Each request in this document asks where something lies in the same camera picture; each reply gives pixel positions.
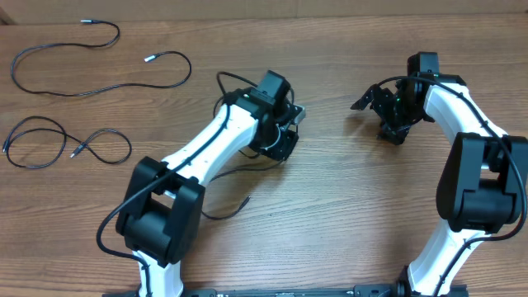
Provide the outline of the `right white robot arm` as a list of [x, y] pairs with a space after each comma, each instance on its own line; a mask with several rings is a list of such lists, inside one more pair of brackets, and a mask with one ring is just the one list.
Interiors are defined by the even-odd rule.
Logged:
[[352, 104], [381, 119], [379, 138], [400, 145], [424, 120], [441, 127], [451, 149], [436, 188], [440, 220], [419, 256], [393, 284], [356, 285], [356, 296], [466, 296], [456, 274], [484, 242], [517, 235], [527, 219], [527, 139], [496, 126], [471, 99], [466, 82], [440, 71], [435, 52], [408, 58], [396, 90], [371, 85]]

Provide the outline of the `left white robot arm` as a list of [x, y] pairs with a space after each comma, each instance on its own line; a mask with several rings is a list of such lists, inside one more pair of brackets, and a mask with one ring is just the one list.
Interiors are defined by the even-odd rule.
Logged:
[[139, 287], [130, 295], [182, 295], [181, 261], [198, 232], [205, 188], [243, 148], [275, 165], [290, 156], [305, 115], [294, 97], [283, 76], [267, 71], [258, 84], [224, 92], [214, 119], [189, 144], [136, 165], [115, 224], [139, 264]]

